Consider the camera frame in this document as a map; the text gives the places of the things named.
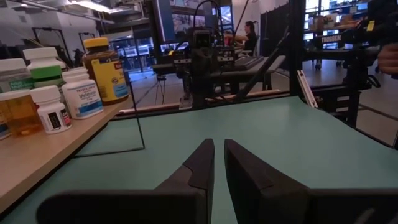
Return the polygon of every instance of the brown bottle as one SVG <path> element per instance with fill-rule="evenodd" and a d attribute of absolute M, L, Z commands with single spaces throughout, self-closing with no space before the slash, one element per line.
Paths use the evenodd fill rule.
<path fill-rule="evenodd" d="M 95 80 L 104 105 L 120 103 L 129 97 L 123 68 L 118 54 L 109 49 L 108 38 L 99 37 L 84 41 L 87 53 L 83 63 L 90 79 Z"/>

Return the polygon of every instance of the supplement bottle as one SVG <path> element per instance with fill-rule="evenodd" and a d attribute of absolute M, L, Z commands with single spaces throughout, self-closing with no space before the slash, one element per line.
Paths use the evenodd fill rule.
<path fill-rule="evenodd" d="M 63 72 L 62 78 L 66 82 L 62 92 L 73 119 L 86 119 L 104 111 L 97 85 L 88 79 L 87 69 L 81 67 Z"/>
<path fill-rule="evenodd" d="M 58 87 L 46 86 L 30 91 L 33 101 L 39 106 L 37 113 L 47 134 L 57 134 L 71 128 L 72 122 L 65 105 L 60 102 Z"/>
<path fill-rule="evenodd" d="M 122 65 L 118 54 L 109 49 L 105 37 L 84 41 L 87 53 L 83 63 L 88 69 L 90 79 L 95 80 L 104 105 L 122 102 L 129 97 Z"/>
<path fill-rule="evenodd" d="M 0 60 L 0 93 L 32 89 L 34 81 L 22 58 Z"/>
<path fill-rule="evenodd" d="M 29 90 L 0 93 L 0 114 L 13 137 L 26 136 L 43 129 Z"/>
<path fill-rule="evenodd" d="M 32 74 L 36 88 L 50 85 L 61 87 L 62 67 L 65 67 L 65 64 L 57 60 L 55 47 L 25 49 L 24 55 L 26 60 L 30 60 L 27 68 Z"/>

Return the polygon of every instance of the white wall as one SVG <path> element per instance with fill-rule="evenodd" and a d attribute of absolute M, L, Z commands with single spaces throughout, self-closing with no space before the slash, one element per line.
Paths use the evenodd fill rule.
<path fill-rule="evenodd" d="M 260 12 L 261 14 L 266 13 L 267 11 L 274 10 L 279 6 L 283 6 L 288 2 L 288 0 L 259 0 L 260 2 Z"/>
<path fill-rule="evenodd" d="M 244 23 L 246 21 L 258 21 L 260 22 L 260 2 L 261 1 L 267 1 L 267 0 L 258 0 L 255 3 L 252 2 L 252 0 L 249 0 L 248 6 L 243 14 L 242 21 L 237 28 L 236 26 L 238 25 L 239 19 L 241 18 L 244 5 L 246 3 L 246 0 L 232 0 L 232 16 L 234 20 L 234 29 L 238 30 L 237 34 L 238 35 L 245 35 L 244 33 Z"/>
<path fill-rule="evenodd" d="M 16 6 L 13 2 L 7 2 L 9 7 Z M 26 18 L 26 23 L 21 22 L 19 16 Z M 14 46 L 24 44 L 21 39 L 34 39 L 32 27 L 51 27 L 61 29 L 65 42 L 73 60 L 76 48 L 83 50 L 79 32 L 89 32 L 98 37 L 96 22 L 82 17 L 70 16 L 59 12 L 43 12 L 37 14 L 26 14 L 17 12 L 11 8 L 0 8 L 0 41 L 2 44 Z M 39 40 L 43 45 L 62 45 L 62 38 L 58 32 L 48 32 L 37 30 Z M 83 35 L 85 40 L 91 36 Z"/>
<path fill-rule="evenodd" d="M 50 27 L 53 29 L 61 29 L 61 24 L 59 23 L 58 16 L 56 12 L 42 12 L 31 14 L 33 27 Z M 62 45 L 62 38 L 58 32 L 54 31 L 44 31 L 36 30 L 37 36 L 40 43 L 44 46 L 46 45 Z"/>
<path fill-rule="evenodd" d="M 22 23 L 19 16 L 25 17 L 26 23 Z M 0 8 L 0 41 L 3 44 L 14 46 L 24 44 L 21 39 L 34 38 L 31 27 L 30 15 L 9 8 Z"/>
<path fill-rule="evenodd" d="M 69 54 L 73 59 L 75 49 L 80 49 L 83 51 L 83 46 L 80 42 L 79 32 L 89 32 L 99 37 L 96 30 L 96 23 L 94 20 L 85 19 L 77 16 L 70 16 L 68 14 L 62 14 L 57 12 L 58 20 L 65 36 L 65 41 L 68 46 Z M 81 37 L 83 40 L 91 38 L 91 36 L 83 35 Z"/>

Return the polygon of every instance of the wooden table edge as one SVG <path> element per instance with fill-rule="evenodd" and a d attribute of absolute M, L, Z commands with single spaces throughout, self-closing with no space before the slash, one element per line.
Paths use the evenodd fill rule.
<path fill-rule="evenodd" d="M 54 170 L 61 164 L 68 156 L 75 152 L 85 141 L 87 141 L 97 130 L 102 128 L 109 120 L 111 120 L 120 109 L 126 107 L 130 103 L 131 98 L 118 104 L 118 106 L 110 111 L 104 118 L 100 119 L 92 128 L 83 133 L 77 140 L 56 154 L 53 158 L 47 161 L 42 167 L 32 171 L 23 181 L 19 182 L 15 187 L 6 192 L 0 198 L 0 214 L 10 207 L 14 202 L 21 198 L 28 192 L 35 184 L 39 183 L 47 174 Z"/>
<path fill-rule="evenodd" d="M 267 95 L 272 95 L 275 93 L 280 92 L 280 90 L 264 90 L 264 91 L 256 91 L 252 93 L 248 93 L 247 98 L 253 98 L 253 97 L 259 97 L 259 96 L 267 96 Z M 235 95 L 228 95 L 225 96 L 226 99 L 231 99 L 235 97 Z M 145 113 L 145 112 L 154 112 L 154 111 L 161 111 L 161 110 L 167 110 L 167 109 L 174 109 L 178 108 L 180 106 L 180 103 L 169 103 L 169 104 L 164 104 L 164 105 L 154 105 L 154 106 L 143 106 L 137 108 L 138 112 L 140 113 Z M 131 109 L 125 109 L 121 110 L 118 115 L 123 116 L 125 114 L 135 114 L 136 111 L 134 108 Z"/>

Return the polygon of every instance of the white bottle cap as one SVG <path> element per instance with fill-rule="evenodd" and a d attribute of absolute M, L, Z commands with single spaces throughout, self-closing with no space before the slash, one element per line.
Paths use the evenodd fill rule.
<path fill-rule="evenodd" d="M 29 94 L 30 94 L 29 90 L 16 90 L 16 91 L 0 93 L 0 101 L 12 100 L 23 96 L 27 96 Z"/>
<path fill-rule="evenodd" d="M 74 68 L 67 72 L 62 72 L 62 78 L 65 82 L 77 82 L 88 79 L 88 77 L 87 69 L 85 67 Z"/>
<path fill-rule="evenodd" d="M 24 59 L 12 58 L 0 60 L 0 72 L 13 71 L 26 68 Z"/>
<path fill-rule="evenodd" d="M 36 88 L 30 91 L 30 95 L 35 103 L 43 103 L 61 98 L 60 91 L 56 85 Z"/>
<path fill-rule="evenodd" d="M 26 60 L 46 57 L 58 57 L 58 53 L 57 50 L 55 50 L 55 47 L 38 47 L 35 49 L 25 49 L 23 51 Z"/>

